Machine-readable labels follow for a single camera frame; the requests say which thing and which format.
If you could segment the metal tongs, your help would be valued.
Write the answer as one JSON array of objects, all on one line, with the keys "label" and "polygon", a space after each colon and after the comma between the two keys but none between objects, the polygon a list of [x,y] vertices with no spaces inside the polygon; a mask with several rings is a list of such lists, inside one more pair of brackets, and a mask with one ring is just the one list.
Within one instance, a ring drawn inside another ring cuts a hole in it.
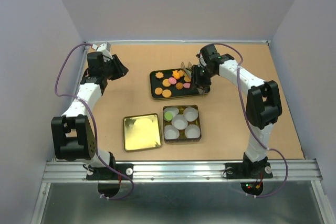
[{"label": "metal tongs", "polygon": [[[192,64],[188,62],[188,64],[185,64],[183,61],[181,62],[181,69],[184,71],[184,77],[187,77],[187,80],[189,80],[189,83],[192,83]],[[196,89],[200,95],[205,94],[205,90],[202,88],[196,88],[191,85],[191,89]]]}]

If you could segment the green round cookie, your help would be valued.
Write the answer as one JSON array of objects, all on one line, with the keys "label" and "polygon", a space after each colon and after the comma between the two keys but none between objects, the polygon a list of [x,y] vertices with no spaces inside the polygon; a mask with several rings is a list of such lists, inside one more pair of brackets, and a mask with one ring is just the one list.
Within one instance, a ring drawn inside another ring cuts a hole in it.
[{"label": "green round cookie", "polygon": [[164,119],[165,119],[167,122],[172,121],[172,119],[173,119],[173,114],[172,114],[171,112],[165,112],[165,113],[164,113]]}]

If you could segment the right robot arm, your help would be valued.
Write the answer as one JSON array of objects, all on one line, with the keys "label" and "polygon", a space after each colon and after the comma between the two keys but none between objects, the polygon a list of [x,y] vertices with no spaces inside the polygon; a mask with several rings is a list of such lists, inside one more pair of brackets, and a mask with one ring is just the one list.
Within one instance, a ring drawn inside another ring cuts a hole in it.
[{"label": "right robot arm", "polygon": [[240,163],[226,163],[227,179],[253,179],[259,175],[271,178],[267,152],[270,134],[282,114],[279,87],[275,81],[265,81],[244,69],[231,55],[215,54],[203,57],[192,66],[192,86],[202,92],[211,85],[211,78],[220,76],[238,88],[243,116],[250,131],[248,146]]}]

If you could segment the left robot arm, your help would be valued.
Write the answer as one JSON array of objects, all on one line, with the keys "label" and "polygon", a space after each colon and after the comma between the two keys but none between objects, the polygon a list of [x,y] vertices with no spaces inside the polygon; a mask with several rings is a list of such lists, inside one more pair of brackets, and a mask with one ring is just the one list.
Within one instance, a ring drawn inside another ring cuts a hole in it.
[{"label": "left robot arm", "polygon": [[87,55],[88,67],[72,95],[70,107],[51,120],[52,139],[57,159],[82,162],[89,171],[99,169],[106,179],[117,175],[128,177],[118,171],[112,153],[98,148],[98,131],[93,108],[102,97],[108,81],[117,80],[128,73],[117,55],[91,52]]}]

